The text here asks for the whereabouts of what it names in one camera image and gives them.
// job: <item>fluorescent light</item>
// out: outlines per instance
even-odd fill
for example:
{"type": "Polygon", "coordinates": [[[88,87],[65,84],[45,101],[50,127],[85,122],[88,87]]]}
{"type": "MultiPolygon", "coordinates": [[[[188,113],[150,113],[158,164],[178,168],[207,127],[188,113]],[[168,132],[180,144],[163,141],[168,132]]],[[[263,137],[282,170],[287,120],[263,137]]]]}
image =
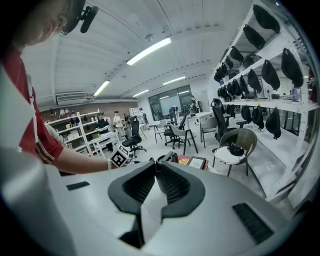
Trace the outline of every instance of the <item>fluorescent light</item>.
{"type": "Polygon", "coordinates": [[[142,92],[137,93],[136,95],[133,95],[133,97],[137,97],[137,96],[144,94],[144,93],[147,93],[147,92],[149,92],[149,90],[144,90],[142,92]]]}
{"type": "Polygon", "coordinates": [[[182,80],[182,79],[185,79],[185,78],[186,78],[185,76],[182,76],[182,77],[173,79],[173,80],[171,80],[171,81],[165,82],[165,83],[163,83],[163,85],[165,86],[165,85],[167,85],[167,84],[170,84],[170,83],[173,83],[173,82],[175,82],[175,81],[179,81],[179,80],[182,80]]]}
{"type": "Polygon", "coordinates": [[[148,54],[154,52],[155,50],[157,50],[163,46],[170,44],[171,42],[172,41],[171,41],[170,37],[167,37],[167,38],[161,40],[160,42],[157,42],[157,43],[151,45],[150,47],[143,50],[142,52],[138,53],[136,56],[134,56],[133,58],[128,60],[126,63],[131,66],[131,65],[135,64],[136,62],[138,62],[139,60],[141,60],[143,57],[147,56],[148,54]]]}
{"type": "Polygon", "coordinates": [[[110,83],[110,81],[105,81],[100,88],[94,93],[93,96],[97,96],[99,93],[101,93],[101,91],[110,83]]]}
{"type": "Polygon", "coordinates": [[[189,90],[185,90],[185,91],[179,92],[179,94],[184,94],[184,93],[188,93],[188,92],[190,92],[190,91],[189,90]]]}

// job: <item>person in red shirt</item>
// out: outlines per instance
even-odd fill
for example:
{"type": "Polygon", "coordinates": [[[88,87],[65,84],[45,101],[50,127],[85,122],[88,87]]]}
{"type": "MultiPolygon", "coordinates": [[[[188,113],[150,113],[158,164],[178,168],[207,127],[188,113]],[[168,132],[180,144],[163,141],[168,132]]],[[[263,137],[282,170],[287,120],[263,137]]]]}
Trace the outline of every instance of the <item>person in red shirt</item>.
{"type": "Polygon", "coordinates": [[[50,136],[37,107],[36,93],[28,85],[26,69],[20,56],[28,46],[44,42],[58,33],[67,34],[72,31],[80,20],[85,2],[86,0],[41,1],[14,35],[12,46],[0,67],[2,74],[8,77],[5,86],[10,89],[15,87],[34,113],[20,141],[20,149],[37,155],[45,164],[52,164],[60,171],[74,174],[105,171],[108,163],[105,159],[89,157],[64,148],[50,136]]]}

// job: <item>ceiling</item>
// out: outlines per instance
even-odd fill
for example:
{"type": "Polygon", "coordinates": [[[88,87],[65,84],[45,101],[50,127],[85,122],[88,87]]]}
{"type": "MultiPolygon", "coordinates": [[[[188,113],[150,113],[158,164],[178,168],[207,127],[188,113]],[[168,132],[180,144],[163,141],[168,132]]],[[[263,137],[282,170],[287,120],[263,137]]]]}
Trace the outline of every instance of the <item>ceiling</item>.
{"type": "Polygon", "coordinates": [[[86,92],[92,96],[105,80],[111,82],[98,99],[132,99],[136,93],[155,90],[181,76],[193,77],[193,81],[209,77],[242,25],[252,0],[86,3],[99,7],[87,33],[80,32],[80,23],[70,34],[29,47],[22,55],[40,108],[54,106],[55,94],[86,92]],[[149,34],[152,41],[146,41],[149,34]],[[133,66],[126,64],[167,36],[171,44],[133,66]]]}

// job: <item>brown wall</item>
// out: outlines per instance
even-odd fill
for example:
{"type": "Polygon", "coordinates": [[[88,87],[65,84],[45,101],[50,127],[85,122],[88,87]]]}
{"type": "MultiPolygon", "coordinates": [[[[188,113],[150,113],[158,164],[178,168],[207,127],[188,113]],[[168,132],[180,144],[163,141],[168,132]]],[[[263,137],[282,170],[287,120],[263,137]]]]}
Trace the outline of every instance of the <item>brown wall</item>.
{"type": "MultiPolygon", "coordinates": [[[[80,112],[80,114],[95,112],[97,109],[100,110],[100,112],[104,112],[104,116],[110,117],[111,121],[113,120],[115,116],[115,111],[119,111],[119,115],[124,118],[124,113],[129,113],[129,109],[131,108],[137,108],[138,105],[136,102],[114,102],[114,103],[93,103],[93,104],[86,104],[86,105],[78,105],[78,106],[68,106],[63,107],[63,109],[69,109],[70,112],[80,112]]],[[[57,112],[60,113],[59,108],[52,109],[53,113],[57,112]]],[[[43,121],[51,121],[51,115],[50,110],[41,112],[41,116],[43,121]]],[[[58,120],[59,116],[54,115],[53,120],[58,120]]]]}

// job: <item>forearm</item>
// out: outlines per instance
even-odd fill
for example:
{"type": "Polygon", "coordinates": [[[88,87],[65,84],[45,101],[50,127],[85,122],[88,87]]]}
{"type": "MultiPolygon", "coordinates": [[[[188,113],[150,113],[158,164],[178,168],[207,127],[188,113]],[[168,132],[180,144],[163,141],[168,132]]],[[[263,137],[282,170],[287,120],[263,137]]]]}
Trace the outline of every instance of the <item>forearm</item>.
{"type": "Polygon", "coordinates": [[[72,174],[87,174],[108,169],[106,159],[86,156],[68,148],[62,150],[60,156],[52,162],[52,165],[60,171],[72,174]]]}

